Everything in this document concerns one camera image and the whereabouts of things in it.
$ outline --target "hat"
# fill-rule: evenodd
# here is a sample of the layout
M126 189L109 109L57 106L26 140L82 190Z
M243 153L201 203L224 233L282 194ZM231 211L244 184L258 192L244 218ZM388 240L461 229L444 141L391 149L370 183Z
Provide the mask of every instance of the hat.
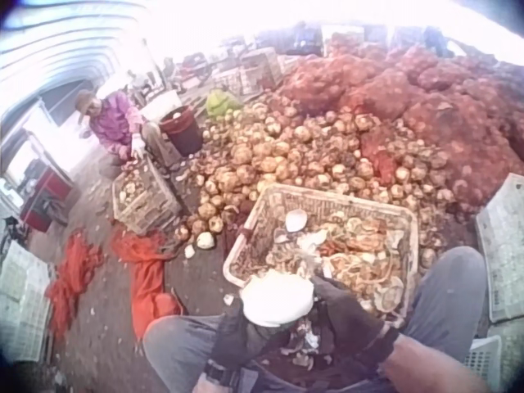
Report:
M86 112L89 109L89 106L91 105L91 102L93 102L93 99L95 99L97 96L95 93L90 92L89 90L80 90L78 95L76 96L75 100L75 109L80 112L79 117L79 124L82 123L82 119L84 118Z

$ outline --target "glove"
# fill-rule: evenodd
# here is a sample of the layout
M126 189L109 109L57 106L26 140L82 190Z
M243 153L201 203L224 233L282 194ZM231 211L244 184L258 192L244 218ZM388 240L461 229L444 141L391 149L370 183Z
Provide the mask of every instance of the glove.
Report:
M249 322L236 298L226 310L216 335L210 360L230 371L289 341L289 331L281 327L261 327Z
M393 352L399 332L373 317L341 282L313 277L315 294L325 302L337 350L375 368Z
M135 160L143 160L146 152L146 143L140 133L134 133L131 138L131 155Z

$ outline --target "metal roof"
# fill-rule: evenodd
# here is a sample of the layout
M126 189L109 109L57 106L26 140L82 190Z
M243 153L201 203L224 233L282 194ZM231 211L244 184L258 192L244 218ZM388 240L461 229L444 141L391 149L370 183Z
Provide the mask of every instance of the metal roof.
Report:
M0 115L75 80L100 85L154 0L23 0L0 30Z

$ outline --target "red bucket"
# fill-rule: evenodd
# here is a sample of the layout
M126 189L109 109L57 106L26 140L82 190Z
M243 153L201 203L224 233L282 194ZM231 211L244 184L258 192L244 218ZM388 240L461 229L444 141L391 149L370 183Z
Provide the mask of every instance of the red bucket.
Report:
M176 113L180 116L173 119ZM187 157L202 149L202 133L193 112L187 106L171 111L158 125L182 156Z

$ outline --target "gray pants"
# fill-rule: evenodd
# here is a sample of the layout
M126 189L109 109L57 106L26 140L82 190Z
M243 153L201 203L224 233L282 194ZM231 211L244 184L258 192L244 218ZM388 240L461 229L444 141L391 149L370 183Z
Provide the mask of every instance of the gray pants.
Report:
M480 321L486 294L486 267L470 247L444 253L422 280L413 302L413 315L403 334L463 362ZM146 356L171 392L190 392L210 356L220 317L164 317L148 328ZM248 364L239 391L305 391ZM344 392L394 392L384 377L363 381Z
M151 121L142 126L142 138L152 155L167 168L174 165L182 157L171 142L163 139L158 125ZM120 167L125 162L116 154L108 154L100 160L100 174L113 180L122 173Z

